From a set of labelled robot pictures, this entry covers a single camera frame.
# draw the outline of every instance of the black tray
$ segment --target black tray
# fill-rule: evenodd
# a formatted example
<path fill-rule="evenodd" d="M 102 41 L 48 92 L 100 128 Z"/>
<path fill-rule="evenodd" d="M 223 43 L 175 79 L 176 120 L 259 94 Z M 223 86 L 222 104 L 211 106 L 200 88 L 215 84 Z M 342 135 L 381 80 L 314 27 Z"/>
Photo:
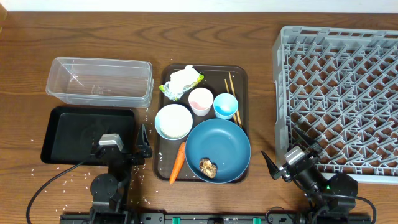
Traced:
<path fill-rule="evenodd" d="M 107 133 L 119 134 L 124 144 L 122 152 L 130 152 L 134 123 L 131 110 L 56 107 L 50 114 L 41 159 L 49 164 L 77 164 Z M 94 158 L 85 165 L 105 166 Z"/>
<path fill-rule="evenodd" d="M 170 80 L 170 75 L 173 72 L 182 70 L 186 65 L 170 65 L 162 73 L 161 83 Z M 248 129 L 248 76 L 246 72 L 237 66 L 216 66 L 216 65 L 194 65 L 194 69 L 203 74 L 205 78 L 196 86 L 196 88 L 203 87 L 209 89 L 213 96 L 216 97 L 221 93 L 226 93 L 225 81 L 227 79 L 229 90 L 231 91 L 231 85 L 229 84 L 228 72 L 231 72 L 235 95 L 239 103 L 239 113 L 241 116 L 241 121 L 243 124 L 243 131 L 246 132 Z M 196 116 L 188 104 L 189 93 L 185 93 L 180 101 L 169 100 L 162 92 L 160 92 L 159 98 L 159 109 L 162 107 L 178 103 L 187 107 L 193 115 L 193 127 L 201 123 L 202 121 L 216 118 L 214 109 L 212 108 L 210 112 L 204 116 Z M 177 156 L 177 151 L 182 142 L 187 140 L 188 135 L 177 141 L 169 141 L 162 138 L 159 134 L 156 136 L 156 144 L 154 149 L 154 173 L 160 180 L 169 180 L 170 174 L 174 166 L 175 157 Z M 231 183 L 242 182 L 247 174 L 248 169 L 236 180 Z M 203 182 L 198 177 L 194 177 L 195 174 L 189 169 L 187 162 L 184 163 L 180 174 L 176 181 L 189 181 L 189 182 Z"/>

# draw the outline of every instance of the chopsticks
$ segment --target chopsticks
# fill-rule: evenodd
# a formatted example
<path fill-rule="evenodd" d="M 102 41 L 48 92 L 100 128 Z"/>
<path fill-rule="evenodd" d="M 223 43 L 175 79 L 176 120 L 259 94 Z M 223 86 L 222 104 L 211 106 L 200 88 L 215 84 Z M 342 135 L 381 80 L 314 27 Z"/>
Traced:
<path fill-rule="evenodd" d="M 235 95 L 235 89 L 234 89 L 234 83 L 232 82 L 232 76 L 231 76 L 231 72 L 228 72 L 228 74 L 229 74 L 229 81 L 230 81 L 230 83 L 231 83 L 231 89 L 232 89 L 232 94 L 235 96 L 235 98 L 236 98 L 236 95 Z M 227 91 L 228 91 L 228 93 L 229 93 L 229 90 L 228 90 L 228 85 L 227 85 L 227 83 L 226 83 L 226 80 L 225 80 L 225 84 L 226 84 L 226 89 L 227 89 Z M 237 115 L 237 117 L 238 117 L 238 125 L 239 125 L 239 127 L 241 127 L 242 128 L 242 121 L 241 121 L 241 115 L 239 114 L 239 108 L 238 108 L 238 110 L 236 111 L 236 115 Z"/>
<path fill-rule="evenodd" d="M 226 79 L 224 79 L 224 81 L 225 81 L 226 91 L 227 91 L 227 93 L 229 93 L 229 88 L 228 88 L 228 84 L 226 82 Z M 235 114 L 234 114 L 234 122 L 235 122 L 236 125 L 238 125 L 238 122 L 236 121 L 236 115 Z"/>

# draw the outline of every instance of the carrot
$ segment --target carrot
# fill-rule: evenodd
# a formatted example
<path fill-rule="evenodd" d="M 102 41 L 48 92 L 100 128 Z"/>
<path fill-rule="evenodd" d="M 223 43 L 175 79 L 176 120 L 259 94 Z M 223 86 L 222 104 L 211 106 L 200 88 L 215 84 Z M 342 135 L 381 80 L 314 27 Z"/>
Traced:
<path fill-rule="evenodd" d="M 178 149 L 177 158 L 175 158 L 173 171 L 172 174 L 170 175 L 170 184 L 173 184 L 175 182 L 175 179 L 180 173 L 184 161 L 185 161 L 185 142 L 181 143 L 180 149 Z"/>

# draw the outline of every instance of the wrapped food package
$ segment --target wrapped food package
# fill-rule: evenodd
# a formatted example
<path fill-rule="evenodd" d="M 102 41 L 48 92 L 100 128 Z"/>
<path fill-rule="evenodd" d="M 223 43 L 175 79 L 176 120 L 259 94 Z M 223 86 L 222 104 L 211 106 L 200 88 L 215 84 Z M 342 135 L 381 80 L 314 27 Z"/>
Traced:
<path fill-rule="evenodd" d="M 200 83 L 204 77 L 193 68 L 193 65 L 187 65 L 185 69 L 173 72 L 170 75 L 170 81 L 159 88 L 170 100 L 177 101 L 184 93 Z"/>

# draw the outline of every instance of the pink cup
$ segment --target pink cup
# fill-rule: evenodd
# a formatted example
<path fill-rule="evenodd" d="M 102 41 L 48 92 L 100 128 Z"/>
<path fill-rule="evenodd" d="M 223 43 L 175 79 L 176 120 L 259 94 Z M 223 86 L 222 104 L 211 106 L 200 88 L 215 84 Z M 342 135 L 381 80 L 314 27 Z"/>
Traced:
<path fill-rule="evenodd" d="M 189 105 L 197 116 L 206 116 L 213 104 L 214 97 L 206 88 L 196 88 L 191 91 L 188 97 Z"/>

